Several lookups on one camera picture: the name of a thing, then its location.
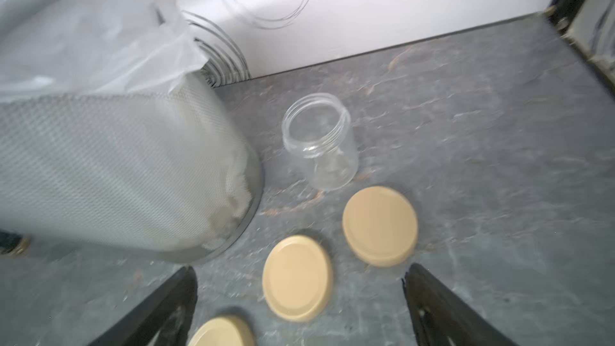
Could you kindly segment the beige lid of jar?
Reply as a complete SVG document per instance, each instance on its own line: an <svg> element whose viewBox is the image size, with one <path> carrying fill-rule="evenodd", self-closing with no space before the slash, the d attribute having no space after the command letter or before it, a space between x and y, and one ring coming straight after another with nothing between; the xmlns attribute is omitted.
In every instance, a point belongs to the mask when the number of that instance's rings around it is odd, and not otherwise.
<svg viewBox="0 0 615 346"><path fill-rule="evenodd" d="M194 334L189 346L255 346L255 337L247 322L237 316L208 320Z"/></svg>
<svg viewBox="0 0 615 346"><path fill-rule="evenodd" d="M278 317L308 322L327 307L334 273L328 253L313 238L292 235L280 241L264 265L267 306Z"/></svg>

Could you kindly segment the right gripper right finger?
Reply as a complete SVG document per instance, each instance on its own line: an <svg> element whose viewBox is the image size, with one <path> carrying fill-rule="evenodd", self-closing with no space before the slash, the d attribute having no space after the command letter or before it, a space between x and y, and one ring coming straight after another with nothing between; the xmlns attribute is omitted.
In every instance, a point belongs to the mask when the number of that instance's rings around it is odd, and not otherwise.
<svg viewBox="0 0 615 346"><path fill-rule="evenodd" d="M418 263L405 273L402 288L419 345L515 344Z"/></svg>

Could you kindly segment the glass rice jar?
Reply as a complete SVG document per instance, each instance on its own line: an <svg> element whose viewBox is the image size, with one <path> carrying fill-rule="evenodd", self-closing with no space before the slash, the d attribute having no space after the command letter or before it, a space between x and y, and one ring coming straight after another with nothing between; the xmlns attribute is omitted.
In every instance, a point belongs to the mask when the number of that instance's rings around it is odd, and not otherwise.
<svg viewBox="0 0 615 346"><path fill-rule="evenodd" d="M282 121L283 145L312 187L329 192L348 184L359 168L349 110L328 93L294 102Z"/></svg>

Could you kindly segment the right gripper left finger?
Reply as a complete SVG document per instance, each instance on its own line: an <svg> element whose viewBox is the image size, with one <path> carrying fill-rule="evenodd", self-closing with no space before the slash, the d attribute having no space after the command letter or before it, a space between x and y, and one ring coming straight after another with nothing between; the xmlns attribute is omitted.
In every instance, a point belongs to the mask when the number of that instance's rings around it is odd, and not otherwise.
<svg viewBox="0 0 615 346"><path fill-rule="evenodd" d="M182 267L92 345L186 345L198 300L192 267Z"/></svg>

